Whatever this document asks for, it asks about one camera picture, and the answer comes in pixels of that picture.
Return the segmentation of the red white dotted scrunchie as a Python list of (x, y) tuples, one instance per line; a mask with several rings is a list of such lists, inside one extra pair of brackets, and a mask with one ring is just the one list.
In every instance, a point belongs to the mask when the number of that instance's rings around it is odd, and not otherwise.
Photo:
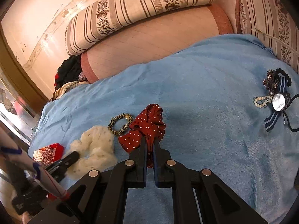
[(129, 131), (118, 140), (122, 148), (131, 153), (138, 148), (141, 140), (147, 145), (147, 167), (154, 166), (153, 145), (163, 140), (166, 124), (163, 123), (163, 109), (158, 104), (148, 105), (129, 125)]

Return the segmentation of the red plaid scrunchie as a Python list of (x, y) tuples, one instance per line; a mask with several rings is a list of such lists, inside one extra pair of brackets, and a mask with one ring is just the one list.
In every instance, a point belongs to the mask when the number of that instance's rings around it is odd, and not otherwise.
[(48, 166), (54, 162), (55, 148), (46, 146), (33, 152), (33, 159), (38, 164)]

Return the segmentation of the red shallow gift box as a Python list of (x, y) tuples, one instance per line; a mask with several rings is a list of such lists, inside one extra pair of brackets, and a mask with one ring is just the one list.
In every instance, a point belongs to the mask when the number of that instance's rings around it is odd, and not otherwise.
[(33, 159), (43, 166), (48, 166), (60, 160), (63, 156), (63, 151), (64, 147), (59, 143), (55, 143), (34, 151)]

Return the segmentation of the striped floral pillow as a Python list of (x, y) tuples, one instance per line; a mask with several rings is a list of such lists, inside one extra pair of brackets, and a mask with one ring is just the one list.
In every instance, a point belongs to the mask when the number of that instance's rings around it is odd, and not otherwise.
[(112, 33), (135, 22), (176, 9), (212, 4), (215, 0), (97, 0), (78, 12), (65, 31), (69, 56), (85, 52)]

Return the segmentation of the pink quilted bolster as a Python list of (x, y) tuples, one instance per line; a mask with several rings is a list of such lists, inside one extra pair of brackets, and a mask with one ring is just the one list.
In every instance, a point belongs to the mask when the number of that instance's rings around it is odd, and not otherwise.
[(90, 83), (126, 68), (160, 60), (206, 38), (233, 33), (218, 5), (191, 7), (138, 21), (102, 39), (81, 56)]

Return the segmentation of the leopard print blanket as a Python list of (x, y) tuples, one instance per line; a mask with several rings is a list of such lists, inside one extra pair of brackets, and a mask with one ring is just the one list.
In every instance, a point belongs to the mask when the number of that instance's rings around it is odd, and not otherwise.
[(68, 91), (71, 91), (72, 89), (83, 85), (83, 84), (89, 84), (88, 81), (71, 81), (66, 84), (64, 84), (62, 87), (60, 87), (58, 90), (56, 90), (51, 98), (51, 101), (55, 101), (57, 99), (60, 99), (64, 94), (66, 94)]

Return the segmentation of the sparkly silver hair bow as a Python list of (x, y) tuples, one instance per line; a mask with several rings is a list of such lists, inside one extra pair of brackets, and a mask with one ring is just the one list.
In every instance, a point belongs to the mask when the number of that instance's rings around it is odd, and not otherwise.
[(263, 80), (263, 85), (268, 90), (268, 95), (273, 96), (277, 93), (280, 83), (280, 77), (275, 70), (268, 70), (266, 78)]

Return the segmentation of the blue towel blanket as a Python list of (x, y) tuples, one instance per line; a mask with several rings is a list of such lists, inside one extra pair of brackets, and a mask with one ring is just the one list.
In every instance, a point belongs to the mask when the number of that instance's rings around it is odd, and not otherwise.
[(296, 95), (298, 74), (254, 36), (206, 39), (47, 103), (28, 154), (53, 143), (68, 149), (91, 127), (158, 104), (166, 124), (161, 146), (173, 159), (190, 169), (211, 169), (267, 222), (279, 223), (298, 195), (298, 133), (283, 117), (266, 131), (271, 109), (253, 103), (266, 95), (266, 72), (277, 68), (290, 76), (289, 93)]

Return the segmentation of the black red clothes pile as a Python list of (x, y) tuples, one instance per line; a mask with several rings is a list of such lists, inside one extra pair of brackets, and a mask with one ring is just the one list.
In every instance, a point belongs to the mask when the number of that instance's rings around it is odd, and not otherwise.
[(78, 81), (78, 77), (81, 72), (81, 55), (71, 56), (67, 60), (63, 61), (55, 75), (55, 90), (58, 90), (68, 82)]

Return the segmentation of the striped floral side cushion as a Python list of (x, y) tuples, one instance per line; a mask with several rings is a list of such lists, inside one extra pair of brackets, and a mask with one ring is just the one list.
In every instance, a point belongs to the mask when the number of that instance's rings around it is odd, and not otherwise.
[(240, 0), (240, 26), (298, 72), (298, 27), (280, 0)]

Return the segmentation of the cream dotted organza scrunchie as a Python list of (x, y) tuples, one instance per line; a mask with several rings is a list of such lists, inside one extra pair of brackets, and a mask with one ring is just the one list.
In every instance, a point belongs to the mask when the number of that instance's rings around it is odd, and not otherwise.
[(70, 144), (69, 152), (78, 152), (79, 159), (68, 168), (66, 175), (75, 180), (93, 169), (102, 172), (115, 166), (118, 160), (114, 154), (113, 137), (108, 128), (101, 125), (83, 132), (79, 140)]

